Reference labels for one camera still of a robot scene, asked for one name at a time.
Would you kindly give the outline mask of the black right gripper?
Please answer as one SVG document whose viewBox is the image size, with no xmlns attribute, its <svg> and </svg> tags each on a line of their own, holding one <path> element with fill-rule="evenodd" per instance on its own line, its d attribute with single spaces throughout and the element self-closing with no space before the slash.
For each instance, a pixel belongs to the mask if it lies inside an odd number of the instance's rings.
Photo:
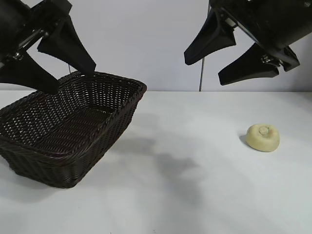
<svg viewBox="0 0 312 234">
<path fill-rule="evenodd" d="M 254 43 L 242 56 L 219 73 L 222 86 L 253 78 L 274 78 L 278 68 L 262 61 L 266 52 L 279 60 L 286 72 L 299 66 L 290 45 L 312 32 L 310 0 L 212 0 L 212 9 L 196 38 L 184 52 L 185 64 L 192 65 L 218 50 L 235 46 L 230 19 Z"/>
</svg>

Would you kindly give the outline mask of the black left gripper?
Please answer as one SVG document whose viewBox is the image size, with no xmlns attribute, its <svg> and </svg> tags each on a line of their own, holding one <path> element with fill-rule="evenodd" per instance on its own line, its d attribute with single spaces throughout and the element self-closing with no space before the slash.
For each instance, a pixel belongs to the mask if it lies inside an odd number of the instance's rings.
<svg viewBox="0 0 312 234">
<path fill-rule="evenodd" d="M 60 59 L 84 75 L 96 63 L 81 43 L 67 0 L 43 0 L 29 7 L 21 0 L 0 2 L 0 82 L 56 94 L 59 81 L 37 64 L 27 50 L 38 40 L 37 50 Z"/>
</svg>

